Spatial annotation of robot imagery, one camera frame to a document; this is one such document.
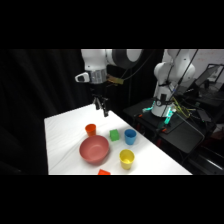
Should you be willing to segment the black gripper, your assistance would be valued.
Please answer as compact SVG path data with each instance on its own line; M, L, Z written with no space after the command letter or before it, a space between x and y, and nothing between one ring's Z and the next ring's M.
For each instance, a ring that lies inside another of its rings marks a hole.
M102 108L103 108L103 113L104 117L108 116L108 107L109 107L109 99L105 98L106 97L106 89L107 89L107 84L106 83L101 83L101 84L91 84L90 85L90 90L91 94L94 98L93 103L96 106L96 110L101 109L100 101L99 99L103 98L102 101Z

